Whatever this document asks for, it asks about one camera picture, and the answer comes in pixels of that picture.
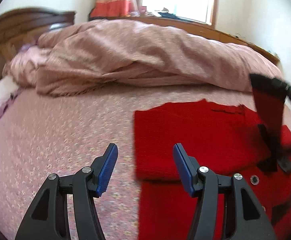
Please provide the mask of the wooden window sill cabinet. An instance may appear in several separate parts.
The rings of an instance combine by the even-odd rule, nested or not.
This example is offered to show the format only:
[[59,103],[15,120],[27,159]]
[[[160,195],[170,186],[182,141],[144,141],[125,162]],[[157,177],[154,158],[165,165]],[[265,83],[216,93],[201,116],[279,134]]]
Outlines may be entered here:
[[242,39],[231,36],[230,34],[226,34],[221,31],[215,30],[211,26],[206,25],[206,24],[201,24],[197,22],[186,22],[186,21],[181,21],[181,20],[174,20],[170,18],[162,18],[162,17],[154,17],[154,16],[151,16],[151,17],[146,17],[146,16],[93,17],[93,18],[89,18],[89,21],[93,21],[96,19],[107,19],[107,20],[126,19],[126,20],[135,20],[135,21],[146,23],[146,24],[156,24],[163,27],[176,27],[190,34],[202,36],[210,40],[216,40],[223,43],[234,43],[234,44],[239,44],[242,46],[247,46],[253,49],[254,51],[258,52],[259,54],[261,54],[263,57],[271,61],[276,66],[280,62],[280,59],[277,56],[256,46],[255,44],[243,41]]

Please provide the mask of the dark wooden headboard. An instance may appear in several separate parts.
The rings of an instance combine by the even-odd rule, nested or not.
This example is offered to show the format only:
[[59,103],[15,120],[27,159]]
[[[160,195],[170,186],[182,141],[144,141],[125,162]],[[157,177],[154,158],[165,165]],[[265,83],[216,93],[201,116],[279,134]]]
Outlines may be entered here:
[[0,15],[0,79],[4,65],[25,44],[35,44],[41,34],[74,24],[75,11],[49,8],[14,9]]

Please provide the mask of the red knitted sweater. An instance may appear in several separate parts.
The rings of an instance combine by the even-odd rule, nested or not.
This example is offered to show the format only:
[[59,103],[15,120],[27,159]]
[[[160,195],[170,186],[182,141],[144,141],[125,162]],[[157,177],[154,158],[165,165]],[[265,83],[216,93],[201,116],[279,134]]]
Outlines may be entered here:
[[188,155],[217,174],[241,173],[269,219],[291,194],[291,173],[265,173],[257,164],[270,156],[256,112],[244,105],[201,100],[165,103],[134,114],[136,177],[141,181],[139,239],[185,239],[196,200],[184,190],[173,160],[181,143]]

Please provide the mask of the pink floral bed sheet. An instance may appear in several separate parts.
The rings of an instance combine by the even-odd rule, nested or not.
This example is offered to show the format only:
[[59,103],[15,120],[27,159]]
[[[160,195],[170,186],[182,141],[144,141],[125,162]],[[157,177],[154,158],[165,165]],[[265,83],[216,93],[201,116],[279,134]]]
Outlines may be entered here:
[[[135,88],[105,86],[73,97],[50,97],[24,90],[0,119],[0,231],[14,239],[35,194],[51,173],[66,176],[118,146],[107,191],[96,200],[107,239],[139,239],[141,181],[136,177],[134,114],[165,103],[206,100],[244,105],[251,94],[211,85]],[[291,231],[291,208],[270,219],[279,239]]]

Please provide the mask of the pink floral duvet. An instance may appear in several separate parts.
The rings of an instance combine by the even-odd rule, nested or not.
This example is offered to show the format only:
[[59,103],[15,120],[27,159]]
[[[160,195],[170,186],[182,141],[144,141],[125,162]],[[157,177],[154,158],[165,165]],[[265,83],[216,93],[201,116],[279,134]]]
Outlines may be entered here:
[[253,49],[133,20],[94,20],[42,34],[3,68],[19,86],[73,95],[108,82],[197,85],[250,92],[249,75],[281,77]]

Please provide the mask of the clothes pile on sill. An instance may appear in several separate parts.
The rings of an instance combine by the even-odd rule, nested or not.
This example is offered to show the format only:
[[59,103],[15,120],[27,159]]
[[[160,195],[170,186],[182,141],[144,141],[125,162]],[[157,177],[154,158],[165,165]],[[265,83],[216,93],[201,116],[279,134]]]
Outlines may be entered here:
[[183,21],[182,18],[176,16],[175,14],[170,13],[167,8],[163,8],[162,10],[146,11],[144,15],[147,17],[161,17]]

